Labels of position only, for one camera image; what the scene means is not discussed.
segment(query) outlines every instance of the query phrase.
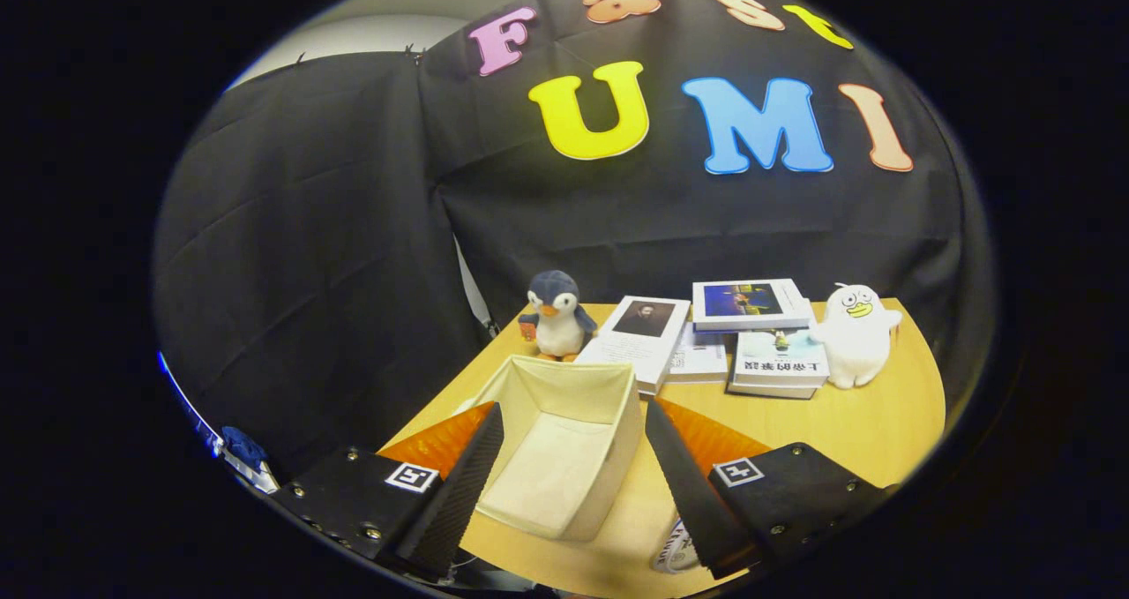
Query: stuffed toy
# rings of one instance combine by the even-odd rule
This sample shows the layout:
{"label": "stuffed toy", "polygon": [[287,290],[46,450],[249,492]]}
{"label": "stuffed toy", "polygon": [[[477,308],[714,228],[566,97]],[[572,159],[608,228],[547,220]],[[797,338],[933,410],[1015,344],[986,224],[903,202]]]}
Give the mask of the stuffed toy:
{"label": "stuffed toy", "polygon": [[849,390],[870,382],[890,358],[890,331],[902,314],[886,309],[867,285],[841,285],[828,298],[823,321],[809,326],[809,337],[828,353],[831,384]]}
{"label": "stuffed toy", "polygon": [[535,338],[541,359],[574,361],[596,334],[596,321],[580,306],[576,281],[560,270],[537,273],[526,293],[533,314],[518,318],[525,340]]}

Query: fabric storage box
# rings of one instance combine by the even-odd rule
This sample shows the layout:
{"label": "fabric storage box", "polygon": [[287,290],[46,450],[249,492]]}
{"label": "fabric storage box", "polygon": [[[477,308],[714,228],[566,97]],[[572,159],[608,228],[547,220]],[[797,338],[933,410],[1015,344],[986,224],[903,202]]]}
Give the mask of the fabric storage box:
{"label": "fabric storage box", "polygon": [[596,538],[642,434],[633,365],[514,354],[460,409],[489,400],[506,439],[476,510],[549,539]]}

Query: penguin beak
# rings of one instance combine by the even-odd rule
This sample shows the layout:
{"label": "penguin beak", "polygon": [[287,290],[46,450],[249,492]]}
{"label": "penguin beak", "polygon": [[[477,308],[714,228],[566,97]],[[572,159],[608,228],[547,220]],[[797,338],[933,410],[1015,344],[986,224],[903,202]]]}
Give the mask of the penguin beak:
{"label": "penguin beak", "polygon": [[851,309],[847,309],[847,314],[855,318],[866,317],[866,315],[870,314],[873,309],[874,306],[870,305],[855,305]]}

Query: letter u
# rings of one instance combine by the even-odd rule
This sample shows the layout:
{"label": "letter u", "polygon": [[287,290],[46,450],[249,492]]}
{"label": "letter u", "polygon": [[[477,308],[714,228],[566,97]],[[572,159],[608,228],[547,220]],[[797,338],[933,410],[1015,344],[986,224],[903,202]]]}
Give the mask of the letter u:
{"label": "letter u", "polygon": [[584,124],[576,99],[580,77],[554,78],[531,89],[530,100],[541,106],[545,133],[553,149],[576,160],[599,160],[629,152],[642,142],[650,120],[636,79],[641,71],[642,64],[637,61],[620,61],[592,72],[597,80],[607,83],[620,114],[620,122],[607,132],[589,132]]}

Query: penguin plush toy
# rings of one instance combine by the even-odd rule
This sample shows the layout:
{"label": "penguin plush toy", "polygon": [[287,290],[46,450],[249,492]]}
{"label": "penguin plush toy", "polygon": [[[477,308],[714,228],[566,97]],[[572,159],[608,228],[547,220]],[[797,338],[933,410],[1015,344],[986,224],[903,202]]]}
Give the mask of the penguin plush toy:
{"label": "penguin plush toy", "polygon": [[867,285],[841,285],[828,298],[823,323],[812,321],[808,335],[828,353],[831,384],[849,390],[870,382],[890,358],[890,331],[902,314],[886,309]]}
{"label": "penguin plush toy", "polygon": [[580,289],[560,270],[537,273],[526,293],[533,314],[518,318],[522,325],[536,329],[541,359],[572,361],[596,334],[596,321],[580,306]]}

